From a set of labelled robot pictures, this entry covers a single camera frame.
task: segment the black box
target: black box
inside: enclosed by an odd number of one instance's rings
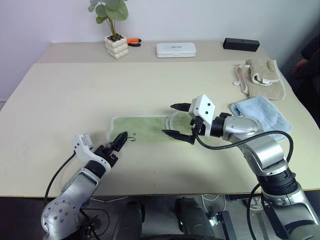
[[[259,41],[257,40],[247,40],[247,39],[238,39],[238,38],[225,38],[223,43],[224,49],[231,50],[242,50],[256,52],[260,46]]]

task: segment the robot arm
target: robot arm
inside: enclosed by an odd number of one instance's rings
[[[242,151],[262,188],[264,201],[268,203],[264,210],[279,238],[320,239],[319,219],[314,209],[295,180],[295,174],[290,171],[281,146],[271,136],[264,135],[258,120],[227,113],[214,118],[215,105],[206,95],[198,96],[191,104],[178,103],[171,107],[188,112],[193,128],[190,136],[174,130],[163,130],[170,137],[190,144],[197,139],[201,145],[213,150],[237,146]],[[234,145],[207,146],[199,135],[207,139],[210,136],[222,137]]]
[[[43,239],[62,240],[80,228],[80,208],[97,189],[104,174],[108,174],[118,158],[119,152],[128,139],[128,133],[120,133],[107,146],[101,145],[94,153],[88,134],[80,134],[73,141],[76,155],[86,165],[80,168],[63,186],[60,196],[51,201],[42,211],[41,224],[47,235]]]

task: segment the potted plant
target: potted plant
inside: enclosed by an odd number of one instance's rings
[[[127,38],[116,32],[115,23],[128,18],[128,9],[124,0],[90,0],[88,10],[91,13],[95,10],[97,24],[106,21],[110,27],[112,34],[104,37],[107,52],[115,59],[127,55],[129,53]]]

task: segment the blue towel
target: blue towel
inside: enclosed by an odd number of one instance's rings
[[[263,96],[255,96],[235,102],[230,108],[235,116],[248,116],[259,120],[265,132],[272,130],[284,131],[288,134],[292,132],[290,122],[279,112],[276,106]],[[271,134],[270,136],[278,142],[286,139],[282,134]]]

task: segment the table surface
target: table surface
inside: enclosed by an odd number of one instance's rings
[[[196,43],[194,58],[159,61],[154,53],[134,58],[131,54],[143,48],[130,48],[127,57],[136,62],[102,54],[95,60],[91,51],[88,58],[75,51],[83,47],[104,52],[102,43],[52,44],[0,111],[0,196],[43,197],[53,174],[72,154],[73,137],[89,133],[96,147],[105,144],[114,116],[171,114],[171,104],[190,102],[201,94],[215,103],[216,115],[230,113],[232,103],[247,98],[240,86],[232,84],[235,67],[247,58],[268,56],[262,48],[228,50],[235,60],[215,61],[217,55],[206,60],[202,44]],[[293,126],[290,169],[304,189],[318,189],[320,131],[289,84],[284,85],[285,99],[273,103]],[[212,143],[227,144],[219,138]],[[288,142],[280,144],[287,154]],[[128,142],[117,155],[118,162],[102,178],[96,196],[240,194],[257,183],[238,148],[212,151],[179,141]],[[83,166],[75,157],[57,176],[49,195],[57,196],[63,183]]]

